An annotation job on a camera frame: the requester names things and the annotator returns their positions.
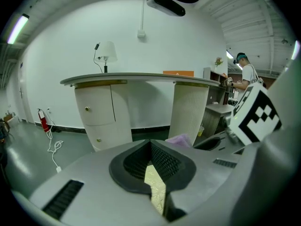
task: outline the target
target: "fluorescent light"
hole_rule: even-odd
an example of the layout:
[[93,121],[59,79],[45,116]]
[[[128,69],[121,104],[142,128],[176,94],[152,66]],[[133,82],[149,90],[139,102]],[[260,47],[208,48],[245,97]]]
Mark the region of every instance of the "fluorescent light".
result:
[[26,22],[28,21],[29,16],[26,14],[23,14],[18,22],[16,23],[13,31],[10,34],[10,37],[8,39],[8,43],[9,44],[14,44],[14,42],[16,41],[16,38],[18,37],[20,31],[22,30],[22,28],[24,27],[24,25],[26,24]]
[[230,59],[233,58],[233,56],[228,51],[227,51],[227,57],[230,58]]
[[241,70],[243,70],[243,68],[239,65],[239,64],[236,64]]
[[300,43],[299,41],[296,40],[295,42],[295,48],[293,50],[293,55],[292,55],[292,59],[295,59],[299,53],[299,50],[300,50]]

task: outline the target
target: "curved countertop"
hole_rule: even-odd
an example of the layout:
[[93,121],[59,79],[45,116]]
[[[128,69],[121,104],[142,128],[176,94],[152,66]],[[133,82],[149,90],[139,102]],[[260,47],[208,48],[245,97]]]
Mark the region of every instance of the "curved countertop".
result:
[[95,73],[81,76],[71,77],[62,80],[60,83],[63,85],[75,85],[79,83],[92,82],[92,81],[111,81],[111,80],[127,80],[127,81],[165,81],[165,82],[188,82],[205,84],[209,86],[219,86],[217,81],[173,75],[162,73]]

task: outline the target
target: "drawer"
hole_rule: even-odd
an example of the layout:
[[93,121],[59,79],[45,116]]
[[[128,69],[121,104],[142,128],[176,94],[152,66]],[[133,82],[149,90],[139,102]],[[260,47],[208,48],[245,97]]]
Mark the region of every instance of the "drawer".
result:
[[102,126],[85,126],[91,144],[99,150],[132,142],[131,128],[114,122]]
[[110,86],[75,89],[81,120],[86,125],[105,125],[115,121]]

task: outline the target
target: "white cable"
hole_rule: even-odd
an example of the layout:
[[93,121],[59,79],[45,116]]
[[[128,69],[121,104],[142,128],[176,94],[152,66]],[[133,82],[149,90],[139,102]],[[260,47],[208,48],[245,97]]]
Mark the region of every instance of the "white cable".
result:
[[52,161],[53,161],[53,162],[55,163],[55,165],[56,165],[56,171],[57,171],[57,172],[60,172],[62,169],[61,169],[61,167],[59,167],[59,166],[57,165],[57,163],[55,162],[55,160],[54,160],[53,157],[54,157],[54,154],[57,152],[57,150],[60,149],[60,148],[62,147],[63,141],[57,141],[57,142],[55,143],[55,150],[54,150],[54,151],[51,150],[51,141],[52,141],[52,132],[51,132],[51,129],[52,129],[52,127],[53,127],[53,120],[51,119],[50,115],[48,114],[48,110],[46,111],[46,113],[47,113],[49,119],[51,120],[51,127],[50,127],[50,130],[46,132],[47,137],[50,139],[50,142],[49,142],[49,148],[48,148],[47,151],[48,151],[48,152],[52,152]]

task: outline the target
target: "person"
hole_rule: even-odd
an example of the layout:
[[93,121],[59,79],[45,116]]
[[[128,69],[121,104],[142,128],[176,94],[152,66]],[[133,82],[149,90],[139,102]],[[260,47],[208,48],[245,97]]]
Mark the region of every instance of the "person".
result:
[[238,53],[236,56],[236,63],[238,63],[242,68],[242,83],[232,83],[231,86],[238,89],[237,101],[240,101],[246,88],[259,80],[255,69],[245,53]]

